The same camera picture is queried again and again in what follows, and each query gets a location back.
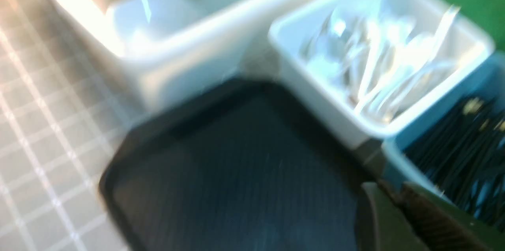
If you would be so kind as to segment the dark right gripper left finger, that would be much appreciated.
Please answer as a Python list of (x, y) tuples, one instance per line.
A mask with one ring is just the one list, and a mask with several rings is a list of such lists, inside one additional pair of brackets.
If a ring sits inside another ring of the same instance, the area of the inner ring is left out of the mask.
[(355, 216), (359, 251), (427, 251), (402, 210), (376, 182), (361, 184)]

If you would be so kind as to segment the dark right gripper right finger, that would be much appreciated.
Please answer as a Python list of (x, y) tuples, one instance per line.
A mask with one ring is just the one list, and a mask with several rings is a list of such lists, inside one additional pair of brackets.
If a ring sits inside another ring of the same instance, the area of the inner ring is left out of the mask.
[(504, 234), (415, 182), (404, 182), (399, 205), (432, 251), (503, 251)]

